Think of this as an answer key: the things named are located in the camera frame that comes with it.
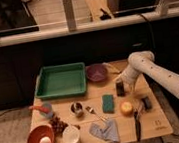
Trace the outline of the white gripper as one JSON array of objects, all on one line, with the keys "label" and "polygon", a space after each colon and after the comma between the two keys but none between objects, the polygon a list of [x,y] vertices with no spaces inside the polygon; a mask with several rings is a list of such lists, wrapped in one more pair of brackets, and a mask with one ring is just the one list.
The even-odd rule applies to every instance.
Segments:
[{"label": "white gripper", "polygon": [[137,71],[134,67],[131,65],[128,65],[126,69],[122,71],[122,73],[119,74],[119,76],[116,77],[116,93],[119,97],[125,96],[124,92],[124,86],[123,82],[128,84],[131,91],[135,90],[135,84],[138,80],[138,76],[140,75],[140,72]]}]

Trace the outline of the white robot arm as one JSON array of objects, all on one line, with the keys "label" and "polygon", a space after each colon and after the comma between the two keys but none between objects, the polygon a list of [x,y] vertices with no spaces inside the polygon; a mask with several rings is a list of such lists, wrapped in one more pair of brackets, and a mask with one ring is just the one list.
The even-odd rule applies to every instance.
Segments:
[{"label": "white robot arm", "polygon": [[141,73],[148,75],[172,95],[179,99],[179,75],[154,63],[151,51],[133,52],[128,56],[128,65],[117,79],[124,81],[135,90],[135,84]]}]

